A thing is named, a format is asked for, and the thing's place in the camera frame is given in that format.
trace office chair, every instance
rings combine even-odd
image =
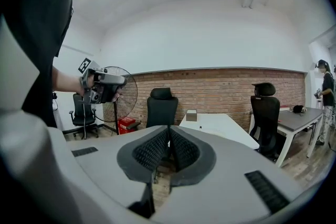
[[[155,125],[174,125],[178,98],[172,97],[170,88],[155,88],[147,99],[146,128]]]
[[[260,128],[258,140],[259,153],[274,159],[277,157],[277,128],[280,111],[280,102],[271,97],[276,92],[272,83],[264,82],[252,84],[255,86],[255,95],[251,96],[251,105],[255,118],[255,125],[250,136],[254,138],[257,128]]]
[[[98,138],[98,127],[97,125],[94,125],[96,122],[96,109],[91,109],[91,105],[85,104],[83,105],[79,101],[82,101],[82,96],[75,93],[73,95],[73,103],[75,104],[75,117],[73,117],[73,111],[69,111],[69,114],[71,115],[71,120],[74,126],[83,126],[80,130],[78,130],[76,133],[73,134],[74,137],[76,137],[77,133],[83,132],[82,139],[86,139],[86,130],[91,129],[93,127],[96,128],[96,137]]]

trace person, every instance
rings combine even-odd
[[[329,64],[324,60],[319,60],[318,69],[323,73],[323,85],[320,96],[323,98],[323,118],[322,118],[322,130],[317,139],[316,145],[324,145],[325,140],[332,124],[332,110],[334,106],[334,79],[330,72]]]
[[[39,70],[22,109],[56,127],[52,92],[84,92],[78,77],[60,72],[52,63],[71,21],[72,0],[1,0],[1,11],[21,49]]]

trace desk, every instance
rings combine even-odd
[[[307,128],[312,123],[318,122],[317,130],[315,132],[314,138],[307,152],[307,157],[309,158],[311,156],[321,130],[322,116],[323,116],[323,110],[313,108],[307,108],[306,113],[301,114],[295,114],[288,110],[280,111],[279,113],[280,121],[278,122],[278,130],[286,134],[286,141],[284,147],[282,148],[280,156],[276,162],[277,166],[280,167],[282,165],[282,162],[284,161],[287,155],[288,149],[290,147],[290,144],[292,143],[294,135],[302,131],[303,129]],[[254,123],[255,123],[254,116],[252,114],[249,133],[251,133],[251,130],[254,127]]]
[[[186,115],[184,115],[180,126],[218,135],[254,150],[259,148],[259,144],[227,114],[197,114],[196,122],[186,121]]]

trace brick wall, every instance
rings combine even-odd
[[[134,75],[138,100],[129,115],[147,121],[147,98],[153,88],[170,87],[178,98],[175,124],[179,124],[188,109],[198,113],[226,113],[248,131],[252,83],[269,81],[276,87],[281,105],[305,104],[304,74],[268,69],[201,69],[157,72]]]

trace black sleeve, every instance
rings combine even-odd
[[[331,77],[329,73],[325,74],[324,80],[323,80],[323,88],[326,89],[331,89],[333,90],[334,88],[334,80]]]

